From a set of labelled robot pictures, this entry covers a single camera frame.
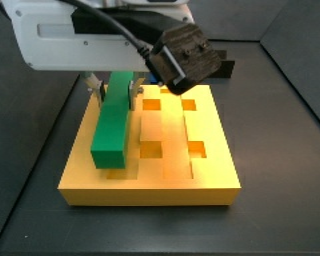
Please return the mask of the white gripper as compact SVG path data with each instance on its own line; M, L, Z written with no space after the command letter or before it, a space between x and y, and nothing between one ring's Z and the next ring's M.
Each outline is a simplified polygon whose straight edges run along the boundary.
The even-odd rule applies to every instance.
M128 8L161 13L192 22L189 0L78 0L93 8ZM23 61L35 70L85 71L80 77L98 105L104 81L89 71L136 71L128 86L129 109L142 92L146 66L136 48L121 35L80 34L71 13L76 7L59 0L0 0L10 18Z

